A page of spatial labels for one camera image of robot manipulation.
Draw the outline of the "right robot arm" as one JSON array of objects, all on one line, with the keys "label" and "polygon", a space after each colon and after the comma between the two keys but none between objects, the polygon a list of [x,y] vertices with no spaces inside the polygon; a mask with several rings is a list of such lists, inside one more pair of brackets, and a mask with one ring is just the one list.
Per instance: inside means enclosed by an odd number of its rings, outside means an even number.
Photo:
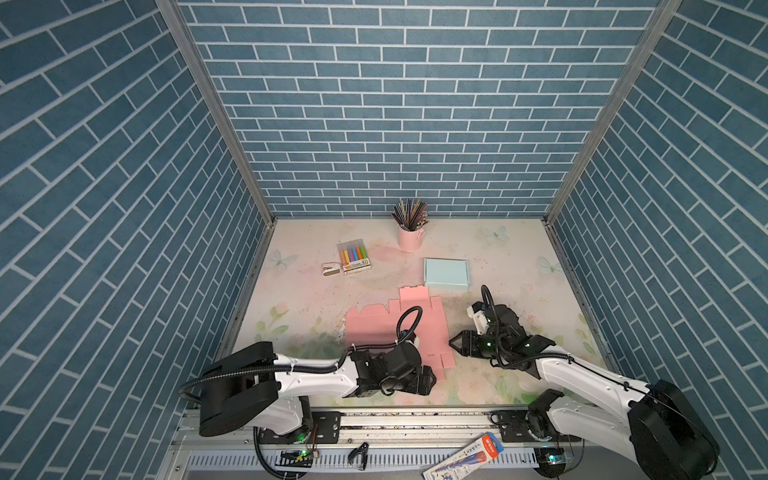
[{"label": "right robot arm", "polygon": [[633,461],[650,479],[701,479],[716,469],[720,447],[676,385],[644,383],[580,360],[554,340],[527,333],[505,305],[478,301],[467,314],[473,328],[449,341],[457,353],[547,383],[525,415],[537,441],[578,437]]}]

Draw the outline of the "pink paper box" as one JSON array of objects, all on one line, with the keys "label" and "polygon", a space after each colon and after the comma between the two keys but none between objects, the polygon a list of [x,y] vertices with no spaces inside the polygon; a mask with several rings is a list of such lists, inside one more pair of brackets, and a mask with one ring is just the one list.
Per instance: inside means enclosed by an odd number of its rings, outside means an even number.
[{"label": "pink paper box", "polygon": [[403,287],[399,298],[387,304],[373,304],[361,309],[352,308],[345,316],[345,342],[388,344],[402,337],[415,320],[410,314],[400,325],[402,314],[411,307],[422,309],[422,317],[415,330],[415,344],[422,361],[432,368],[438,382],[444,381],[446,370],[456,366],[453,350],[449,347],[449,329],[442,298],[431,296],[426,286]]}]

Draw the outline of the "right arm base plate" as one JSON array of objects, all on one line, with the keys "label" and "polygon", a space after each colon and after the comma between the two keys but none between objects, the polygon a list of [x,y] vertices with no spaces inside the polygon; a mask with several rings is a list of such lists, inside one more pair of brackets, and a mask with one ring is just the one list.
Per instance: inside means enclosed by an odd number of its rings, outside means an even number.
[{"label": "right arm base plate", "polygon": [[525,409],[494,410],[488,414],[491,423],[499,429],[504,443],[581,442],[577,436],[562,435],[554,430],[548,420]]}]

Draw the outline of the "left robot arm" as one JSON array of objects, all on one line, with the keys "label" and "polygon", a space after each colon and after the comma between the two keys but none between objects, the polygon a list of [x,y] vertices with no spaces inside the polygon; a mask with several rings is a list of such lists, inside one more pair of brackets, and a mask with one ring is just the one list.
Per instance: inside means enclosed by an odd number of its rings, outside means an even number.
[{"label": "left robot arm", "polygon": [[352,346],[333,361],[277,354],[270,342],[259,342],[207,366],[179,395],[199,405],[202,437],[247,426],[300,436],[311,428],[312,396],[427,396],[436,382],[410,341]]}]

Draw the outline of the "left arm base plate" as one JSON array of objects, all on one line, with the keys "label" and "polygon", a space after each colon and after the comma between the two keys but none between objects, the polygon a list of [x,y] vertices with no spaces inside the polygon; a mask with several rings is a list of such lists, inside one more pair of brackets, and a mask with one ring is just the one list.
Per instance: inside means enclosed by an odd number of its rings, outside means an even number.
[{"label": "left arm base plate", "polygon": [[295,431],[278,435],[270,429],[260,429],[257,439],[267,445],[336,444],[339,440],[342,415],[339,411],[314,411]]}]

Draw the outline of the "light blue paper box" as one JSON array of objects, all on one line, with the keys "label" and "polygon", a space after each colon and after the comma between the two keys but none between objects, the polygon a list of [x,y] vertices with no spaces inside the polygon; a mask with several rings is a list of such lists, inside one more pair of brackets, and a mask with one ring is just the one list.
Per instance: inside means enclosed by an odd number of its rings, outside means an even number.
[{"label": "light blue paper box", "polygon": [[424,259],[424,284],[432,290],[468,291],[469,264],[458,259]]}]

